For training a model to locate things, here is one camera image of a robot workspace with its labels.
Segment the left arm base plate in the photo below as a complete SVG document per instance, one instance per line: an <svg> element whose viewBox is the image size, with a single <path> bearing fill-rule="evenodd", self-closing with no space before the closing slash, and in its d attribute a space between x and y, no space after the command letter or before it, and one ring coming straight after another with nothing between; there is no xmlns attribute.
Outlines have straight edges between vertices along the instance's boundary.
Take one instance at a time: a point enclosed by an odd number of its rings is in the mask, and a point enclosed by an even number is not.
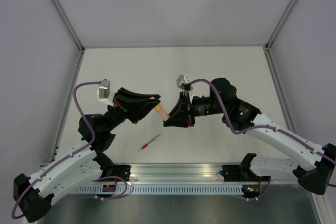
<svg viewBox="0 0 336 224"><path fill-rule="evenodd" d="M124 179L126 182L129 181L131 175L130 165L114 165L109 168L104 177L117 176Z"/></svg>

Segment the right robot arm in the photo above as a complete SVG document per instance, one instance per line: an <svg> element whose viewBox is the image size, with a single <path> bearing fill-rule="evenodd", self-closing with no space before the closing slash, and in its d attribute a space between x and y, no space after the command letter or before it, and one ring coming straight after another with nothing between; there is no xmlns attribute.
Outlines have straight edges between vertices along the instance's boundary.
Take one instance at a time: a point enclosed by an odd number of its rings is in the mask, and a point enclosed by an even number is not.
<svg viewBox="0 0 336 224"><path fill-rule="evenodd" d="M293 180L316 195L326 193L335 169L335 145L320 145L281 127L259 108L239 99L236 87L225 78L191 80L180 75L176 85L181 92L165 127L193 127L196 117L222 114L222 122L233 134L247 134L286 155L268 158L248 153L239 165L241 178Z"/></svg>

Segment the pencil shaped pink pen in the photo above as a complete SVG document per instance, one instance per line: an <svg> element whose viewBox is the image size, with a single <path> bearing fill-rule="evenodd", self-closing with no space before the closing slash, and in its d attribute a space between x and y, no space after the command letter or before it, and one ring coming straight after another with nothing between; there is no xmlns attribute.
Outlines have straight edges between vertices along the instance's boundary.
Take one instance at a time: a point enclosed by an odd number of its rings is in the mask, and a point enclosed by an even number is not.
<svg viewBox="0 0 336 224"><path fill-rule="evenodd" d="M166 122L169 119L169 114L163 109L160 112L157 112L158 115L162 118L164 122Z"/></svg>

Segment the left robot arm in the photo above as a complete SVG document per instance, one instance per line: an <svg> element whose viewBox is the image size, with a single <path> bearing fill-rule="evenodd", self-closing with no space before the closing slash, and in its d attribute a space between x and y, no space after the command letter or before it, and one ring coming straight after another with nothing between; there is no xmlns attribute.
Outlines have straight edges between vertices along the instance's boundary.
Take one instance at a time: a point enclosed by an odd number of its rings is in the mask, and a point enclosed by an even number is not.
<svg viewBox="0 0 336 224"><path fill-rule="evenodd" d="M126 120L137 124L160 104L160 95L139 94L125 88L112 93L109 81L96 84L98 100L107 104L106 113L84 114L77 94L73 93L81 115L78 128L81 140L39 171L29 176L21 173L14 179L13 219L18 219L15 213L20 209L27 222L36 222L64 196L89 182L111 180L128 187L128 179L118 173L117 166L105 154L115 138L112 130Z"/></svg>

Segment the red thin pen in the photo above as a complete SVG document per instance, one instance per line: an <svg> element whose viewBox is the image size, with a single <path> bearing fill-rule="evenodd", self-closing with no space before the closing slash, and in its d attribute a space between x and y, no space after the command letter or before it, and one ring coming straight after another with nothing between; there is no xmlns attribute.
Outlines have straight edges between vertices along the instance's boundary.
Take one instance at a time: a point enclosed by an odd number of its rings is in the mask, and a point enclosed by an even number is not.
<svg viewBox="0 0 336 224"><path fill-rule="evenodd" d="M139 148L138 152L146 149L152 142L154 142L157 138L159 138L161 135L157 135L156 137L154 137L153 139L151 139L149 142L147 142L146 144L144 144L141 148Z"/></svg>

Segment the small orange cap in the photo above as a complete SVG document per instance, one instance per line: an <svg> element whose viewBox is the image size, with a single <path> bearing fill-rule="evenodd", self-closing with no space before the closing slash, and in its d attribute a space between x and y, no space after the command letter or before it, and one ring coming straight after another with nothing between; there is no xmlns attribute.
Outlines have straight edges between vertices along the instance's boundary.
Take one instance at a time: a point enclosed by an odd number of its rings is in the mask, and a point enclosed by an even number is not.
<svg viewBox="0 0 336 224"><path fill-rule="evenodd" d="M155 107L154 107L155 111L156 112L160 112L161 110L163 110L162 106L160 104L157 104Z"/></svg>

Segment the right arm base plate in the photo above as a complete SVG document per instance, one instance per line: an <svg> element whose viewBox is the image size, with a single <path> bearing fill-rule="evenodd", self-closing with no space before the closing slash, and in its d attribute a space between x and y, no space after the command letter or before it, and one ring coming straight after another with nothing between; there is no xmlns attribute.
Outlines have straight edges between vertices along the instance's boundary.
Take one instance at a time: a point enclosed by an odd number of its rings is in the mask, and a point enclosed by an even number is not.
<svg viewBox="0 0 336 224"><path fill-rule="evenodd" d="M223 165L219 174L225 182L268 182L269 176L257 176L249 170L241 171L239 165Z"/></svg>

